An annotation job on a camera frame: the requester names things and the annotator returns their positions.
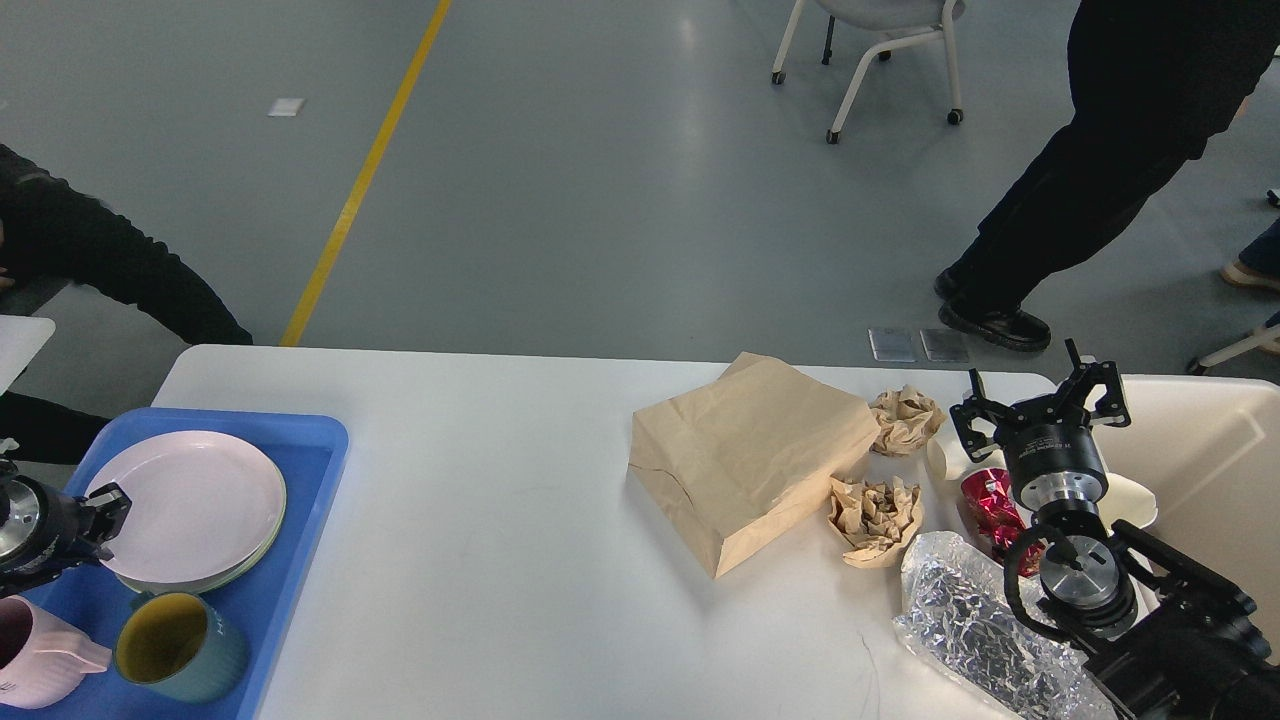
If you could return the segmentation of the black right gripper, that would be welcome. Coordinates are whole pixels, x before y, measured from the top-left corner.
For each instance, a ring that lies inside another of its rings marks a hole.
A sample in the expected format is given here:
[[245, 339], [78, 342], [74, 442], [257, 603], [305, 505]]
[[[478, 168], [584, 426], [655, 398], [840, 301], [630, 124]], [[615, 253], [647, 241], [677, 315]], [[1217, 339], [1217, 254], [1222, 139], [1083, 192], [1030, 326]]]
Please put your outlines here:
[[1073, 369], [1052, 400], [1007, 406], [969, 369], [969, 393], [950, 409], [965, 455], [979, 462], [1001, 448], [1014, 497], [1033, 512], [1060, 500], [1097, 503], [1108, 482], [1091, 429], [1132, 424], [1116, 364], [1084, 357], [1073, 338], [1065, 346]]

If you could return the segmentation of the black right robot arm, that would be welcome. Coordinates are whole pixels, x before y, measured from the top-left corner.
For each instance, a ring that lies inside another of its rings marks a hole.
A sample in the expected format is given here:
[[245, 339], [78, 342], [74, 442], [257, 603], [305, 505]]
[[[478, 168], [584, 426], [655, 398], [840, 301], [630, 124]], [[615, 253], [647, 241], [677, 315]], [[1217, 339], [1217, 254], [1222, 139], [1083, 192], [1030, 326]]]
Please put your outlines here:
[[1066, 343], [1069, 377], [1006, 405], [980, 373], [950, 414], [974, 461], [1000, 450], [1030, 525], [1004, 559], [1020, 624], [1085, 653], [1085, 671], [1125, 719], [1275, 719], [1277, 667], [1235, 583], [1134, 524], [1105, 524], [1108, 489], [1094, 427], [1128, 427], [1121, 375]]

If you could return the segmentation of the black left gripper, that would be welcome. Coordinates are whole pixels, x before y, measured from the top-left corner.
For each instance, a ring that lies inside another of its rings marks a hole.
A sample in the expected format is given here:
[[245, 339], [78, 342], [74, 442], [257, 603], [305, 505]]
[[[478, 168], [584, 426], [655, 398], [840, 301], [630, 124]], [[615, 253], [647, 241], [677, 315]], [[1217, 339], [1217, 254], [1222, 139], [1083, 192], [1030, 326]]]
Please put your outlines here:
[[4, 475], [1, 597], [56, 580], [65, 570], [113, 559], [132, 500], [115, 482], [74, 497], [23, 475]]

